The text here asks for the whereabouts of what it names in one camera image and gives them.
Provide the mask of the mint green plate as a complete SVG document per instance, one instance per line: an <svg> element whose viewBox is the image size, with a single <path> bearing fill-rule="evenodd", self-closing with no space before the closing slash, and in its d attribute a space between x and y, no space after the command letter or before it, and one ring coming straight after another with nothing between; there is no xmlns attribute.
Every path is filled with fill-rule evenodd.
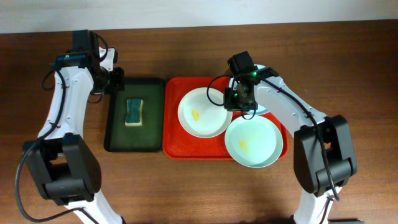
<svg viewBox="0 0 398 224"><path fill-rule="evenodd" d="M273 164L284 147L279 128L262 116L236 118L225 132L224 143L236 162L255 169Z"/></svg>

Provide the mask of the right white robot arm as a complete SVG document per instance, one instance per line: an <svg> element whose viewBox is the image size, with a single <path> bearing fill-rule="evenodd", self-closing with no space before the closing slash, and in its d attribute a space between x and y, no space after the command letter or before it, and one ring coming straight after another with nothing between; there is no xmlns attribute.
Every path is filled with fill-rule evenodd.
<svg viewBox="0 0 398 224"><path fill-rule="evenodd" d="M224 108L245 115L262 106L294 138L294 172L303 190L293 223L328 223L339 191L357 173L347 120L310 106L273 68L255 65L247 51L232 56L228 65L233 82L224 90Z"/></svg>

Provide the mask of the green yellow sponge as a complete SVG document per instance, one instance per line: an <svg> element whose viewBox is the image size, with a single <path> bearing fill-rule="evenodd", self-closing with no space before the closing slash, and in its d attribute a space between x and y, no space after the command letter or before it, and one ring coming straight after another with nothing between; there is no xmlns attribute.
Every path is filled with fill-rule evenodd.
<svg viewBox="0 0 398 224"><path fill-rule="evenodd" d="M125 119L125 126L142 126L142 110L144 101L142 99L133 98L126 102L127 116Z"/></svg>

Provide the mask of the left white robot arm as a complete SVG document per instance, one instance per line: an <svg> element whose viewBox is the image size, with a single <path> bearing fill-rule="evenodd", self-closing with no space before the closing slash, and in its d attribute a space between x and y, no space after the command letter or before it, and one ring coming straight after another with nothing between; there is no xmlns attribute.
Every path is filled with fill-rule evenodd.
<svg viewBox="0 0 398 224"><path fill-rule="evenodd" d="M57 56L51 74L55 84L50 110L38 138L26 141L17 167L15 191L22 215L19 177L27 166L41 197L66 208L83 223L124 223L101 191L101 168L83 139L83 123L90 95L124 90L124 71L114 64L118 52L100 47L103 38L90 30L73 32L73 47Z"/></svg>

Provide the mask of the white plate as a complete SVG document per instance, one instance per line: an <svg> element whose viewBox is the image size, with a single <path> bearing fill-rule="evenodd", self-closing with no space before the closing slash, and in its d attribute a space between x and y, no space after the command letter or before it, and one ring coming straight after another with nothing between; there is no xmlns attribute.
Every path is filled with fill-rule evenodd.
<svg viewBox="0 0 398 224"><path fill-rule="evenodd" d="M178 121L182 128L198 138L213 138L223 133L232 121L233 113L222 104L224 94L214 88L201 87L189 91L178 105Z"/></svg>

